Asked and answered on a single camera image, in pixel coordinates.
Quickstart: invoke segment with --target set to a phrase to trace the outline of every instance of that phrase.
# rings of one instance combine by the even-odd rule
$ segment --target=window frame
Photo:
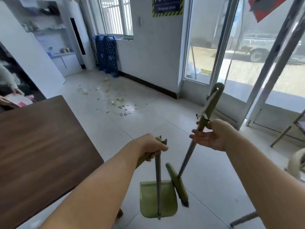
[[[134,38],[134,36],[127,34],[127,28],[126,28],[126,21],[127,21],[127,19],[125,17],[125,10],[124,10],[124,7],[123,7],[124,6],[123,0],[118,0],[119,4],[117,5],[119,7],[120,14],[121,14],[121,23],[122,23],[123,34],[110,34],[110,33],[108,33],[107,27],[105,25],[106,19],[105,19],[105,15],[104,15],[104,12],[103,12],[101,0],[95,0],[95,1],[96,1],[96,3],[98,3],[98,9],[99,9],[98,13],[96,13],[96,11],[94,11],[94,8],[92,7],[92,0],[89,0],[89,3],[90,3],[90,6],[91,6],[91,11],[93,13],[93,20],[94,20],[94,24],[95,24],[95,27],[96,27],[97,35],[101,35],[101,36],[114,36],[115,38],[118,38],[118,39],[132,40]],[[96,17],[95,17],[96,14],[100,14],[100,16],[102,18],[102,25],[103,25],[103,29],[104,29],[105,34],[100,34],[99,33],[98,29],[100,27],[97,26],[97,21],[96,21]]]

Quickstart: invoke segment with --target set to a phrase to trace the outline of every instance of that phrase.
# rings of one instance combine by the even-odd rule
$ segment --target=green dustpan
[[[157,166],[156,156],[156,174],[161,181],[160,156]],[[170,180],[161,181],[160,189],[161,215],[158,215],[157,181],[140,182],[140,211],[146,218],[170,217],[176,214],[178,210],[177,197],[173,182]]]

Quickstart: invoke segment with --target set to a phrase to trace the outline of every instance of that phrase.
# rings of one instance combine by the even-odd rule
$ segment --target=debris on floor
[[[117,101],[123,102],[124,101],[124,97],[120,96],[119,98],[116,99]]]

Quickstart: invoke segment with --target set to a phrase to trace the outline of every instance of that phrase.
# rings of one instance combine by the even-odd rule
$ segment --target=tiled floor
[[[112,90],[105,92],[108,85]],[[78,88],[86,89],[89,94],[83,95]],[[131,80],[123,77],[114,79],[97,71],[67,77],[58,94],[64,96],[105,161],[127,142],[145,133],[167,138],[169,150],[161,156],[163,180],[169,179],[166,162],[170,162],[176,170],[180,168],[191,142],[188,135],[196,127],[195,114],[201,109],[186,100],[174,100]],[[123,96],[124,102],[112,105],[111,100],[117,98],[115,96]],[[122,104],[125,107],[119,109],[117,106]],[[130,114],[120,116],[120,113],[125,112]],[[272,149],[269,145],[273,137],[245,126],[240,132],[281,168],[286,166],[289,153],[299,149],[284,141]],[[139,183],[155,180],[155,164],[146,162],[141,165],[135,170],[123,201],[124,216],[114,228],[228,228],[231,221],[254,210],[224,152],[197,146],[182,177],[188,190],[190,207],[184,208],[178,204],[178,212],[173,217],[160,221],[147,219],[140,213]],[[19,229],[37,228],[61,200]],[[264,226],[257,218],[236,228]]]

